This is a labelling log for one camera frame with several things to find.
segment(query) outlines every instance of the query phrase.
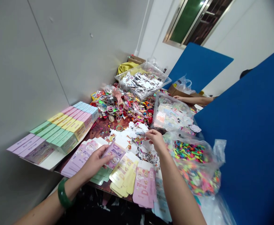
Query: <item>person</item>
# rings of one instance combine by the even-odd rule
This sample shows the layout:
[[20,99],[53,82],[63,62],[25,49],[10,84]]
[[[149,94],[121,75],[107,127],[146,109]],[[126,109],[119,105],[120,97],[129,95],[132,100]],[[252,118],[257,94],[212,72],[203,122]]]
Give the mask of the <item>person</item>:
[[[156,130],[149,130],[145,136],[154,144],[160,158],[163,187],[173,224],[206,224],[193,194],[168,153],[162,134]],[[113,156],[101,158],[108,146],[103,145],[93,152],[82,169],[65,182],[65,193],[70,201],[73,201],[81,186],[87,183],[104,164],[113,158]],[[64,211],[65,208],[61,205],[56,190],[15,224],[55,224]]]
[[201,105],[207,105],[211,102],[213,102],[213,100],[216,97],[181,97],[181,96],[174,96],[174,98],[176,98],[177,100],[180,100],[182,102],[185,103],[189,103],[189,104],[201,104]]

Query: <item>yellow box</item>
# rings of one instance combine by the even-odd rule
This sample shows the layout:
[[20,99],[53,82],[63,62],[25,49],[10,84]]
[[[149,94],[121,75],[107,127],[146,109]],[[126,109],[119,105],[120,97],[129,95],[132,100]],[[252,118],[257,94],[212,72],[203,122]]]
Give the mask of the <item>yellow box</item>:
[[58,126],[63,127],[67,122],[69,122],[72,119],[72,117],[67,117],[65,120],[63,120],[61,123],[58,124]]
[[71,119],[69,122],[67,122],[62,129],[66,130],[70,125],[72,125],[76,120],[75,119]]
[[55,122],[57,119],[59,119],[60,117],[62,117],[64,114],[63,113],[58,113],[57,115],[54,115],[52,118],[48,119],[48,121],[50,121],[51,123]]
[[85,124],[82,121],[75,121],[66,130],[73,132],[79,141],[83,135],[86,133]]
[[53,122],[53,124],[60,124],[63,120],[65,120],[68,117],[68,115],[61,116],[59,119]]

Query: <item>green jade bangle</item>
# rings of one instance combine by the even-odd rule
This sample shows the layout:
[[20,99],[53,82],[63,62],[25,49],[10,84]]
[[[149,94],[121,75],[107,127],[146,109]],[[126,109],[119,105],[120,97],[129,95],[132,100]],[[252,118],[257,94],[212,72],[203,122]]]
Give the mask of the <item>green jade bangle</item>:
[[67,181],[67,179],[65,180],[62,180],[60,183],[59,183],[59,186],[58,186],[58,197],[59,197],[59,201],[60,201],[60,204],[65,208],[65,209],[68,209],[69,207],[71,207],[74,203],[75,203],[75,200],[76,198],[74,198],[73,201],[70,201],[65,193],[65,188],[64,188],[64,184],[65,182]]

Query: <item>blue partition board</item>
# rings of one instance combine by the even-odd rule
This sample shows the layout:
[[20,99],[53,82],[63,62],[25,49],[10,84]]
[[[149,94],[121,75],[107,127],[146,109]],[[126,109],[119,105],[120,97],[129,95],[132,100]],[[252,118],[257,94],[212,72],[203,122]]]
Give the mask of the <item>blue partition board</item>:
[[192,89],[199,93],[234,59],[200,45],[189,43],[169,74],[173,83],[186,75]]
[[220,192],[236,223],[273,224],[274,53],[195,119],[212,146],[227,140]]

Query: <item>wooden table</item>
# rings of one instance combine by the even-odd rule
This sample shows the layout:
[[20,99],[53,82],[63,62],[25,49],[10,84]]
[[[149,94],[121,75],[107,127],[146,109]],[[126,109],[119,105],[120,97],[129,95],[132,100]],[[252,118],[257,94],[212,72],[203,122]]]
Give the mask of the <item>wooden table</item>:
[[[87,141],[88,139],[93,139],[93,138],[103,138],[105,139],[105,137],[109,136],[110,133],[110,129],[116,130],[116,127],[118,125],[121,125],[124,129],[127,128],[129,126],[129,122],[132,121],[131,118],[127,117],[125,120],[121,120],[120,123],[118,123],[116,120],[114,120],[114,122],[110,122],[109,119],[98,119],[94,125],[92,126],[92,128],[90,129],[90,131],[87,133],[86,137],[84,138],[83,141]],[[61,173],[62,169],[65,167],[65,165],[68,163],[68,161],[72,158],[72,156],[75,154],[77,148],[80,145],[78,145],[74,150],[72,150],[71,153],[69,153],[60,163],[59,165],[55,168],[55,172]],[[88,185],[93,186],[97,189],[103,190],[107,193],[113,194],[115,196],[117,196],[111,189],[110,189],[110,184],[111,184],[111,180],[109,180],[108,182],[103,182],[103,184],[101,186],[92,183],[92,182],[88,182]],[[129,195],[126,198],[123,198],[125,200],[128,200],[130,202],[133,201],[132,199],[132,195]]]

